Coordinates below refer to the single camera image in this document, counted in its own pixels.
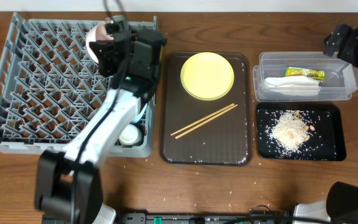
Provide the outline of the pink white bowl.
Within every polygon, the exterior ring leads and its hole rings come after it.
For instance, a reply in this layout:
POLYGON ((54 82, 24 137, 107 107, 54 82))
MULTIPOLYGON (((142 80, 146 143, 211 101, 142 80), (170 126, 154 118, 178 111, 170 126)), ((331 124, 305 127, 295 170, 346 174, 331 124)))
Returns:
POLYGON ((93 27, 86 35, 87 52, 90 58, 96 63, 98 63, 98 58, 90 48, 90 42, 96 42, 97 40, 114 40, 114 38, 107 33, 105 24, 105 22, 100 22, 98 25, 93 27))

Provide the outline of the green yellow snack wrapper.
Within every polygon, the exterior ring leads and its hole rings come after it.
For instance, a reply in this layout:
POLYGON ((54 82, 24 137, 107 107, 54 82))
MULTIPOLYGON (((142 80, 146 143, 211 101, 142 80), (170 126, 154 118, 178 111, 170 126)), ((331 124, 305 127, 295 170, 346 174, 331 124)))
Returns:
POLYGON ((286 77, 305 76, 314 80, 325 80, 325 72, 323 70, 312 70, 306 68, 288 67, 285 72, 286 77))

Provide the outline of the light blue bowl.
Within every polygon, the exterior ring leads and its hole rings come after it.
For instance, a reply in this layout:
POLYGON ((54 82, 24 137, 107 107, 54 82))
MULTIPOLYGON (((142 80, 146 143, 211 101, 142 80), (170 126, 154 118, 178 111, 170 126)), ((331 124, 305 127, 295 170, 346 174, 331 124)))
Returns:
POLYGON ((132 120, 133 123, 138 123, 142 119, 142 117, 145 114, 145 111, 146 111, 148 105, 149 104, 145 104, 143 106, 143 108, 141 109, 140 113, 132 120))

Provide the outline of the white paper napkin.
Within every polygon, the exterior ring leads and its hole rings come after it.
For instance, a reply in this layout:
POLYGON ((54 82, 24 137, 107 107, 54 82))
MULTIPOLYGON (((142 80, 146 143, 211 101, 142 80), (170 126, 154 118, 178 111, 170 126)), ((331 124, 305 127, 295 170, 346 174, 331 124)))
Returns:
POLYGON ((268 77, 262 86, 266 91, 290 96, 315 96, 321 88, 318 80, 305 76, 268 77))

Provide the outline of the white plastic cup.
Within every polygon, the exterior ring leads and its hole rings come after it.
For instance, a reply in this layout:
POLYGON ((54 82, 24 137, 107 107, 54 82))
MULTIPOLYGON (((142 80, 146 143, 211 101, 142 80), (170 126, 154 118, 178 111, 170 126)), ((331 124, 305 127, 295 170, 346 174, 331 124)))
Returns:
POLYGON ((119 142, 123 146, 138 146, 142 144, 142 141, 142 132, 133 124, 127 125, 119 136, 119 142))

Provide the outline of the yellow round plate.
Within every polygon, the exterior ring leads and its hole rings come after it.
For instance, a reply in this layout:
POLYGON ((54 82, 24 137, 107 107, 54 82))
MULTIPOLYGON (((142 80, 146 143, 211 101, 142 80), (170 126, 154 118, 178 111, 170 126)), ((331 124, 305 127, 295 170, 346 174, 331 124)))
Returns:
POLYGON ((225 96, 234 84, 234 69, 227 59, 212 52, 192 55, 183 64, 180 81, 192 97, 212 101, 225 96))

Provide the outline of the rice food waste pile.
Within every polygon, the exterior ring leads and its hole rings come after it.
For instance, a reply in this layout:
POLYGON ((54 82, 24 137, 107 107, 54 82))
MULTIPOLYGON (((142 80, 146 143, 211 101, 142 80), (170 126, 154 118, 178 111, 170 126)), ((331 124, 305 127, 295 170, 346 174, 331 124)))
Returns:
POLYGON ((276 151, 281 156, 300 153, 300 147, 305 145, 316 131, 312 121, 306 118, 305 111, 285 110, 277 113, 272 119, 273 124, 266 125, 268 143, 276 144, 276 151))

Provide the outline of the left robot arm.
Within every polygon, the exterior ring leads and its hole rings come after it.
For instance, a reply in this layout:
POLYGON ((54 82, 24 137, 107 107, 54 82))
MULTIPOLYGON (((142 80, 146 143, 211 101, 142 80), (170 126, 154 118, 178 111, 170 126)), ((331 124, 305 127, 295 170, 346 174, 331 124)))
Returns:
POLYGON ((117 212, 103 202, 100 168, 125 128, 154 96, 167 40, 157 29, 132 32, 125 15, 101 27, 109 40, 89 42, 99 72, 112 77, 103 104, 62 151, 38 160, 34 207, 70 223, 114 223, 117 212))

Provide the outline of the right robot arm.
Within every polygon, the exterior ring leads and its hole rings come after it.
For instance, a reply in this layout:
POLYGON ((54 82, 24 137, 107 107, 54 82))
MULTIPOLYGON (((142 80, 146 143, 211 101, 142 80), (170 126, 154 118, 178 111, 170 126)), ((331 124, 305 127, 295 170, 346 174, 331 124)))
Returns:
MULTIPOLYGON (((337 58, 358 68, 358 29, 338 25, 324 40, 323 54, 337 58)), ((302 203, 295 207, 293 223, 358 223, 358 187, 336 182, 326 200, 302 203)))

